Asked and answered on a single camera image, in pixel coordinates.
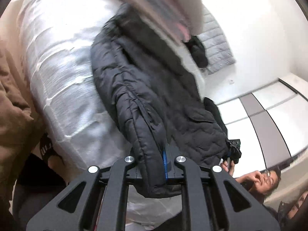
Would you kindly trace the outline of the person's bare hand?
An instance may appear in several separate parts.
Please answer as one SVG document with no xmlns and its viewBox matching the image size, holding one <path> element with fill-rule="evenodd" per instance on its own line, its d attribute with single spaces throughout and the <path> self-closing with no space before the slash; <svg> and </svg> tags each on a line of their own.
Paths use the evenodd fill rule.
<svg viewBox="0 0 308 231">
<path fill-rule="evenodd" d="M 235 169 L 235 163 L 234 161 L 227 159 L 224 160 L 220 166 L 230 175 L 233 176 L 234 174 L 234 169 Z"/>
</svg>

